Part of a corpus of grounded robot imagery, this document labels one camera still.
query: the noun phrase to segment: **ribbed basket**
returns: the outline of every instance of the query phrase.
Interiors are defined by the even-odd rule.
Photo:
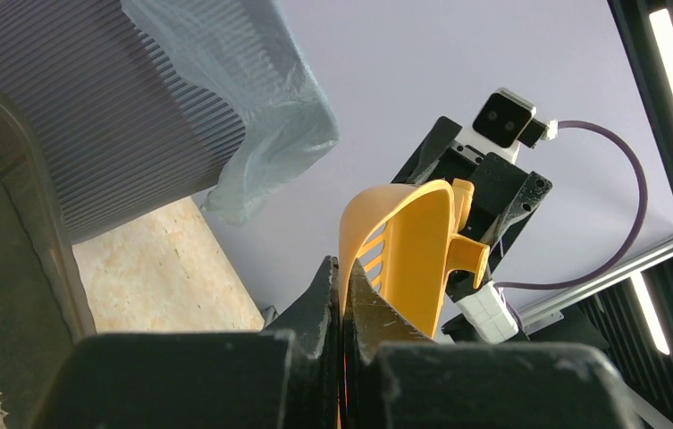
[[[215,185],[245,135],[117,0],[0,1],[0,91],[37,134],[73,242]]]

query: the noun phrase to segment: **yellow plastic scoop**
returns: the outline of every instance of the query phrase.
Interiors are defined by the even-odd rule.
[[[341,313],[352,266],[380,248],[365,266],[367,272],[380,266],[373,285],[380,284],[379,294],[420,332],[433,337],[449,273],[473,273],[478,288],[489,257],[488,246],[457,234],[467,221],[473,191],[469,181],[455,180],[452,186],[429,181],[420,187],[375,186],[352,198],[339,230]]]

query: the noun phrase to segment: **beige tabletop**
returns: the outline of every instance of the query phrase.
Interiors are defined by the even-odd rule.
[[[263,318],[190,198],[73,247],[98,332],[259,330]]]

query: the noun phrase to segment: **gray wall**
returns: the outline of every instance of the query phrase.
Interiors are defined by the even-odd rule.
[[[385,183],[440,115],[467,126],[498,87],[539,117],[585,119],[623,136],[642,159],[651,204],[634,250],[673,232],[673,200],[610,10],[591,1],[282,0],[291,31],[341,127],[331,154],[274,196],[244,227],[208,221],[260,307],[288,306],[337,252],[341,210]],[[498,270],[550,282],[586,273],[625,238],[636,185],[602,138],[566,131],[524,150],[521,168],[554,191]],[[543,294],[512,291],[522,307]],[[454,314],[446,308],[444,318]]]

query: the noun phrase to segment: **white metal frame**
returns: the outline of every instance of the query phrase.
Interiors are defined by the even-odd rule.
[[[544,317],[549,317],[555,312],[559,312],[566,307],[576,304],[578,301],[587,299],[602,290],[624,281],[635,271],[645,270],[672,257],[673,235],[639,255],[619,263],[604,275],[590,282],[564,290],[526,308],[520,312],[523,325],[533,324]]]

